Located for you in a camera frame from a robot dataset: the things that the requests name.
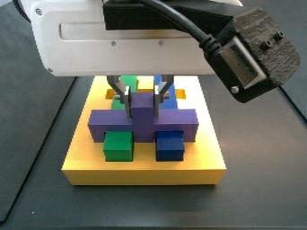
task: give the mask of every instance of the blue block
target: blue block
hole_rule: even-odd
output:
[[[183,161],[185,143],[182,131],[157,132],[158,161]]]
[[[161,81],[162,81],[162,76],[155,75],[155,85],[159,85]],[[166,99],[165,102],[159,105],[159,108],[162,110],[178,109],[177,90],[175,90],[174,84],[171,85],[169,89],[169,92],[170,92],[170,99]]]

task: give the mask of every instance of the black table surface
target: black table surface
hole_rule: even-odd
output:
[[[59,80],[46,71],[30,23],[12,3],[2,6],[0,225],[14,206],[72,83],[74,77]]]
[[[291,44],[299,52],[302,65],[294,77],[282,86],[302,115],[307,119],[307,1],[305,0],[242,0],[243,5],[262,7],[286,33]]]
[[[241,104],[201,76],[229,167],[219,185],[72,186],[62,165],[91,80],[76,80],[3,228],[307,227],[307,126],[279,89]]]

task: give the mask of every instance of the toy block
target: toy block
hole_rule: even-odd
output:
[[[154,142],[154,93],[133,93],[131,101],[135,141]]]
[[[179,138],[183,139],[183,132],[182,131],[158,131],[157,138]]]
[[[123,75],[120,77],[123,83],[127,86],[131,86],[131,92],[137,92],[137,75]],[[112,100],[112,110],[124,110],[124,105],[120,103],[120,100]]]
[[[187,97],[178,100],[179,109],[195,109],[199,121],[195,142],[185,143],[185,161],[158,162],[157,144],[135,142],[134,162],[106,162],[100,152],[104,144],[92,141],[88,117],[94,109],[108,110],[112,101],[104,99],[110,89],[106,76],[95,77],[63,165],[63,173],[74,185],[219,183],[226,164],[198,77],[175,76],[175,87],[185,89]]]
[[[155,75],[155,85],[159,85],[162,81],[162,75]],[[170,99],[165,99],[165,102],[159,105],[162,110],[166,109],[178,109],[178,100],[177,100],[177,91],[174,84],[171,85],[170,89]]]
[[[133,131],[133,120],[127,118],[124,110],[92,110],[88,128],[95,143],[104,142],[108,131]]]
[[[183,161],[185,143],[182,131],[157,133],[157,160]]]
[[[133,93],[131,97],[131,115],[134,124],[153,125],[155,107],[154,93]]]
[[[185,142],[195,142],[198,125],[195,110],[162,110],[154,121],[158,131],[183,131]]]
[[[107,132],[103,152],[107,162],[131,162],[134,160],[133,132]]]

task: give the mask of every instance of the green block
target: green block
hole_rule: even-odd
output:
[[[107,132],[103,152],[107,162],[134,161],[133,132]]]
[[[138,79],[137,75],[123,75],[122,81],[126,85],[131,86],[131,92],[137,92]],[[112,100],[112,110],[124,110],[124,105],[120,103],[120,100]]]

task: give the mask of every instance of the purple block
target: purple block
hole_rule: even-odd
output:
[[[126,111],[98,111],[91,112],[88,128],[94,142],[104,142],[107,131],[133,131],[133,120],[127,118]]]
[[[162,110],[154,121],[158,131],[182,130],[185,142],[195,142],[198,125],[195,110]]]
[[[153,93],[133,93],[131,119],[122,110],[94,110],[88,120],[94,141],[103,142],[107,131],[133,131],[137,143],[154,142],[157,131],[183,131],[185,142],[195,142],[198,130],[195,110],[161,110],[158,119],[154,110]]]
[[[154,93],[133,93],[131,115],[134,124],[153,125],[155,116]]]
[[[131,115],[137,142],[154,142],[154,93],[133,93]]]

